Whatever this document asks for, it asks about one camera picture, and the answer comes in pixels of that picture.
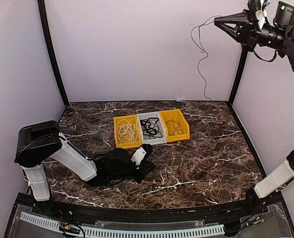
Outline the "yellow bin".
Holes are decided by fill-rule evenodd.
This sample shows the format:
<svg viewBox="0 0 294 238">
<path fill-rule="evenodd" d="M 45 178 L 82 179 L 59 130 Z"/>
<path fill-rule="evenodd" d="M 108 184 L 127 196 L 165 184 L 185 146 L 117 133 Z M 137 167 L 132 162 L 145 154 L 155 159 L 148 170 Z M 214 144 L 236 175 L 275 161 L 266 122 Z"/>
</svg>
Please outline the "yellow bin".
<svg viewBox="0 0 294 238">
<path fill-rule="evenodd" d="M 159 111 L 166 129 L 167 143 L 190 139 L 189 124 L 180 109 Z"/>
<path fill-rule="evenodd" d="M 137 115 L 114 117 L 114 138 L 117 148 L 140 147 L 142 139 Z"/>
</svg>

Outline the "white bin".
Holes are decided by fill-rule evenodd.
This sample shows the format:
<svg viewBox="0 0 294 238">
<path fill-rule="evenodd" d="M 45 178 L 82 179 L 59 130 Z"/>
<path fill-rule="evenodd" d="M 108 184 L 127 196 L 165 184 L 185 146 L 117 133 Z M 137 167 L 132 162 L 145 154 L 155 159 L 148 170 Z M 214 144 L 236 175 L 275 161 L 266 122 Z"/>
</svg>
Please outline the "white bin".
<svg viewBox="0 0 294 238">
<path fill-rule="evenodd" d="M 143 144 L 159 145 L 167 142 L 166 129 L 159 112 L 137 114 Z"/>
</svg>

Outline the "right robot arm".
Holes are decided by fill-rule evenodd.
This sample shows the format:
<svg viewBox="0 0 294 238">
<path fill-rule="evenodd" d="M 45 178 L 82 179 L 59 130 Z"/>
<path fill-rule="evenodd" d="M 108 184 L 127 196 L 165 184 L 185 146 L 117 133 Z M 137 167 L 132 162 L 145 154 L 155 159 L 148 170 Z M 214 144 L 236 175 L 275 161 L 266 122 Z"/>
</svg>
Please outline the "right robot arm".
<svg viewBox="0 0 294 238">
<path fill-rule="evenodd" d="M 249 0 L 213 24 L 241 47 L 227 103 L 262 171 L 241 205 L 252 215 L 260 201 L 294 183 L 294 0 Z"/>
</svg>

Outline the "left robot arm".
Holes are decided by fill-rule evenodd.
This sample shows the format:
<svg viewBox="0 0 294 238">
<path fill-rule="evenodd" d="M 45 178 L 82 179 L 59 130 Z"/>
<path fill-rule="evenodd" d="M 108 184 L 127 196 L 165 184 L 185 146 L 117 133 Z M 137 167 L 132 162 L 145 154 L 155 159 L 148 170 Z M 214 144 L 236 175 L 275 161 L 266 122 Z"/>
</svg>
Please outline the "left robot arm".
<svg viewBox="0 0 294 238">
<path fill-rule="evenodd" d="M 20 129 L 14 161 L 23 169 L 33 197 L 39 202 L 39 209 L 47 216 L 54 216 L 58 212 L 58 205 L 51 200 L 42 165 L 44 160 L 51 158 L 90 186 L 98 187 L 131 178 L 142 183 L 156 168 L 154 163 L 148 161 L 152 152 L 152 145 L 142 144 L 133 153 L 116 148 L 89 158 L 68 141 L 56 121 L 50 120 Z"/>
</svg>

